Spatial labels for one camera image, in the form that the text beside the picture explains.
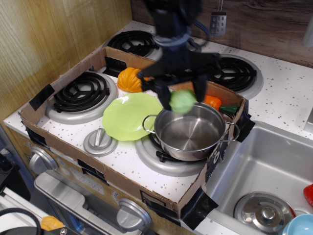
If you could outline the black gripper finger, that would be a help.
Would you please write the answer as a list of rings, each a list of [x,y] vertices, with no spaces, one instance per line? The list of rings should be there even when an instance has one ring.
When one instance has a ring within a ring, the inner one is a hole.
[[[155,86],[155,93],[158,96],[163,108],[165,110],[171,110],[170,101],[171,101],[171,92],[167,86]]]
[[[197,102],[203,102],[204,100],[204,97],[206,95],[206,89],[207,89],[207,81],[208,81],[207,74],[192,76],[192,83],[193,83]]]

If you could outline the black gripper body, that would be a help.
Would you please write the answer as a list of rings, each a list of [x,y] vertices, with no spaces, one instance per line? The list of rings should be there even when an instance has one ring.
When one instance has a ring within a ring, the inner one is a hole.
[[[219,66],[218,53],[192,52],[187,48],[187,44],[161,49],[161,58],[137,74],[144,91],[155,92],[155,86],[169,87],[192,82],[193,75],[207,74],[209,78],[210,70]]]

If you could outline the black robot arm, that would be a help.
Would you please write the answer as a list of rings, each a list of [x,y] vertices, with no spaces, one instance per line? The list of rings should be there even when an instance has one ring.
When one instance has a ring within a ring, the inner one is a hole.
[[[154,42],[161,57],[141,70],[142,90],[155,92],[164,109],[170,110],[169,86],[191,81],[197,102],[204,100],[207,81],[219,65],[219,54],[191,51],[191,24],[201,10],[200,0],[146,0],[155,25]]]

